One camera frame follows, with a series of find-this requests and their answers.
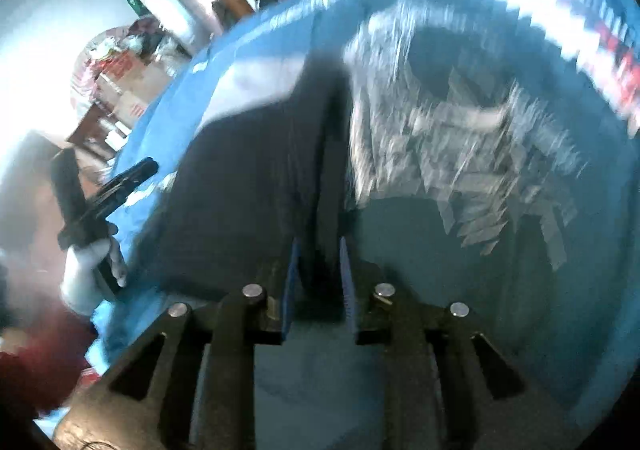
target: silver screw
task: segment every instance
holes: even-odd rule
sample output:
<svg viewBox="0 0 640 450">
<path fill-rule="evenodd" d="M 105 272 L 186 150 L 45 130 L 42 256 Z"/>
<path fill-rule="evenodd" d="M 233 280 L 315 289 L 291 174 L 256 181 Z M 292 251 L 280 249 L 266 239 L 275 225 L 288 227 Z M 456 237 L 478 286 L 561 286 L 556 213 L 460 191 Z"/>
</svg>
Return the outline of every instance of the silver screw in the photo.
<svg viewBox="0 0 640 450">
<path fill-rule="evenodd" d="M 260 284 L 247 284 L 242 288 L 242 294 L 251 300 L 260 299 L 263 293 L 264 289 Z"/>
<path fill-rule="evenodd" d="M 374 291 L 381 299 L 390 299 L 396 294 L 396 288 L 389 283 L 376 284 Z"/>
<path fill-rule="evenodd" d="M 449 311 L 453 316 L 457 316 L 459 318 L 464 318 L 469 314 L 469 306 L 464 302 L 454 302 L 449 307 Z"/>
<path fill-rule="evenodd" d="M 174 305 L 172 305 L 169 308 L 168 313 L 169 313 L 169 316 L 178 318 L 184 315 L 185 313 L 187 313 L 188 310 L 189 310 L 189 306 L 187 306 L 184 302 L 176 302 Z"/>
</svg>

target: red cloth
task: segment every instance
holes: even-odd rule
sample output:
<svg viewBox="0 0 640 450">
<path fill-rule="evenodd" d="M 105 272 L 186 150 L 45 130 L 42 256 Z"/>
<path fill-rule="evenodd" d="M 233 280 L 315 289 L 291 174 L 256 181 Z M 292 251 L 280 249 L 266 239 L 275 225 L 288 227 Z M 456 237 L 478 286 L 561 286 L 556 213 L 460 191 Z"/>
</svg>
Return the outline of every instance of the red cloth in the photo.
<svg viewBox="0 0 640 450">
<path fill-rule="evenodd" d="M 62 304 L 17 354 L 0 352 L 0 394 L 26 419 L 59 407 L 88 367 L 84 354 L 97 337 L 89 319 Z"/>
</svg>

